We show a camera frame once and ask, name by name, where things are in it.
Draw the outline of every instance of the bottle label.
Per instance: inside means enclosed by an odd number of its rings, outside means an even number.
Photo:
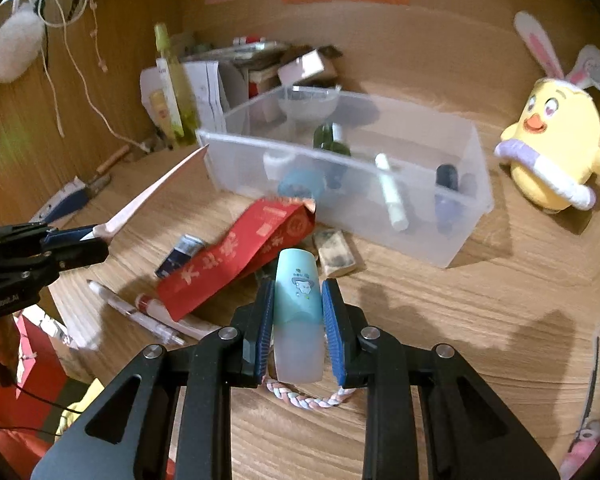
[[[167,108],[169,109],[169,115],[171,117],[171,127],[173,129],[173,133],[178,137],[183,137],[184,128],[182,127],[182,120],[180,119],[180,111],[178,110],[178,102],[176,101],[176,92],[173,89],[173,83],[171,82],[169,64],[163,57],[156,59],[155,64],[158,67],[158,72],[160,73],[162,92],[164,93],[165,101],[167,101]]]

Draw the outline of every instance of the transparent storage box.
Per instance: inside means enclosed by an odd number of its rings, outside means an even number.
[[[311,196],[318,222],[439,267],[493,208],[475,125],[451,114],[337,89],[280,87],[224,119],[224,132],[198,132],[216,186],[252,198]],[[351,156],[313,148],[316,128],[328,123]],[[390,171],[376,166],[380,153]],[[436,171],[449,164],[458,191],[436,184]]]

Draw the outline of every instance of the purple and white scarf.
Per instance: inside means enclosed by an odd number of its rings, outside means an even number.
[[[576,209],[588,211],[596,203],[596,194],[589,186],[578,184],[556,164],[522,140],[503,140],[493,153],[499,158],[515,160],[525,166],[556,195],[567,200]]]

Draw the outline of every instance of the yellow plush toy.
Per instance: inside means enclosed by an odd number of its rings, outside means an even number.
[[[516,30],[544,68],[520,120],[504,130],[495,155],[511,164],[511,177],[531,202],[547,213],[596,203],[584,185],[600,174],[600,117],[585,88],[600,90],[600,51],[585,46],[566,77],[549,38],[536,19],[516,14]]]

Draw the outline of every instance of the silver bolt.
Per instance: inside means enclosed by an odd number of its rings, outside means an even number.
[[[147,359],[155,359],[162,355],[162,347],[160,345],[145,346],[142,355]]]
[[[375,326],[365,326],[360,331],[360,335],[365,339],[378,339],[380,331]]]
[[[220,329],[218,332],[220,339],[224,339],[225,341],[229,341],[238,335],[238,330],[232,326],[225,326]]]
[[[456,354],[456,351],[451,345],[442,344],[436,346],[436,354],[438,354],[443,359],[449,359],[450,357],[453,357]]]

